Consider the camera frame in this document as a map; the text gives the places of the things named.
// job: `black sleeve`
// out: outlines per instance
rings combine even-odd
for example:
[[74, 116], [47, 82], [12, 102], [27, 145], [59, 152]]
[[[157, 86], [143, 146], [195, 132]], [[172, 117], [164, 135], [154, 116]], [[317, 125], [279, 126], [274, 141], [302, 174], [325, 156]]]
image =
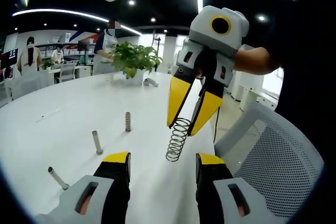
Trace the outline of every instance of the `black sleeve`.
[[283, 20], [275, 20], [263, 44], [263, 47], [269, 52], [271, 57], [276, 59], [282, 66], [287, 64], [288, 49], [290, 48], [287, 27]]
[[103, 50], [103, 44], [104, 44], [104, 36], [105, 33], [101, 33], [97, 39], [97, 42], [95, 44], [95, 50], [93, 51], [94, 54], [97, 53], [99, 50]]

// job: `long hair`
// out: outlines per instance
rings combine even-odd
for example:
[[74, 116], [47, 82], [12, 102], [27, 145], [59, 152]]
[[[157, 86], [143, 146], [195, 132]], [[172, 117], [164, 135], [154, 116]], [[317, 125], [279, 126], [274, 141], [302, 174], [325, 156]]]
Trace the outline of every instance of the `long hair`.
[[[27, 46], [29, 44], [34, 44], [35, 40], [34, 40], [34, 37], [29, 37], [28, 40], [27, 40]], [[31, 66], [33, 64], [33, 57], [34, 55], [34, 47], [29, 47], [28, 48], [28, 65]]]

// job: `window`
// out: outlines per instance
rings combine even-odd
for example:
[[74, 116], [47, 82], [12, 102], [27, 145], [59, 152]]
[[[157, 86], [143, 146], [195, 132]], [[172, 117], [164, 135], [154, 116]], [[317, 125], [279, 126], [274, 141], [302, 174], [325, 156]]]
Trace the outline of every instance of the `window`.
[[188, 36], [185, 35], [178, 35], [176, 39], [176, 46], [175, 46], [175, 54], [177, 54], [183, 48], [183, 42]]
[[[160, 38], [160, 47], [159, 47], [159, 57], [163, 57], [163, 50], [164, 50], [164, 42], [166, 39], [166, 34], [155, 34], [155, 38]], [[153, 43], [153, 34], [144, 34], [139, 37], [139, 45], [144, 47], [153, 47], [155, 50], [157, 50], [157, 45], [159, 42], [157, 40], [154, 40]]]
[[283, 68], [278, 68], [272, 73], [265, 75], [262, 88], [267, 93], [279, 96], [282, 87], [283, 75], [284, 75]]

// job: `person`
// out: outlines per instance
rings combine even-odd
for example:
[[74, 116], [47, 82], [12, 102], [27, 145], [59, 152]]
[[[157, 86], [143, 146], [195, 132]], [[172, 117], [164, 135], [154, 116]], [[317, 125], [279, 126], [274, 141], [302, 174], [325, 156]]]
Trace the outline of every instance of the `person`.
[[292, 219], [293, 223], [321, 221], [321, 216], [332, 213], [326, 200], [332, 192], [332, 141], [329, 141], [330, 126], [325, 114], [328, 107], [323, 107], [316, 96], [316, 89], [324, 90], [328, 78], [329, 81], [332, 78], [325, 67], [333, 52], [329, 39], [333, 34], [330, 22], [333, 19], [328, 16], [325, 3], [328, 0], [277, 3], [279, 11], [265, 44], [252, 50], [238, 50], [235, 57], [237, 71], [268, 74], [283, 67], [284, 81], [275, 111], [295, 125], [324, 160], [323, 172], [306, 204]]
[[93, 58], [93, 75], [115, 72], [112, 51], [118, 44], [116, 36], [121, 31], [121, 25], [115, 18], [111, 18], [107, 27], [102, 32], [95, 45], [95, 57]]
[[64, 62], [62, 48], [63, 48], [63, 46], [61, 44], [58, 44], [57, 48], [53, 51], [53, 53], [51, 55], [51, 61], [54, 64], [61, 64], [61, 63]]
[[42, 59], [40, 50], [34, 46], [34, 38], [29, 37], [27, 40], [27, 48], [21, 53], [17, 62], [17, 69], [21, 75], [37, 72]]

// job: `woman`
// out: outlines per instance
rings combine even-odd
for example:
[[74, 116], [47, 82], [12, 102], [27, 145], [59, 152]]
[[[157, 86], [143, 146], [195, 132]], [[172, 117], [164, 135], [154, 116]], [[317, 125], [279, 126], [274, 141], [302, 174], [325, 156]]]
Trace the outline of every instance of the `woman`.
[[115, 72], [115, 68], [112, 65], [113, 56], [110, 54], [118, 44], [116, 36], [121, 30], [121, 25], [115, 21], [115, 18], [111, 18], [107, 23], [107, 27], [102, 32], [95, 45], [93, 58], [93, 75], [112, 73]]
[[63, 51], [62, 51], [63, 46], [62, 45], [57, 45], [57, 48], [53, 51], [51, 55], [51, 61], [54, 64], [61, 64], [64, 61], [63, 58]]
[[17, 63], [17, 69], [22, 76], [37, 72], [41, 65], [42, 60], [40, 50], [34, 46], [34, 41], [33, 37], [28, 38], [27, 48], [21, 53]]

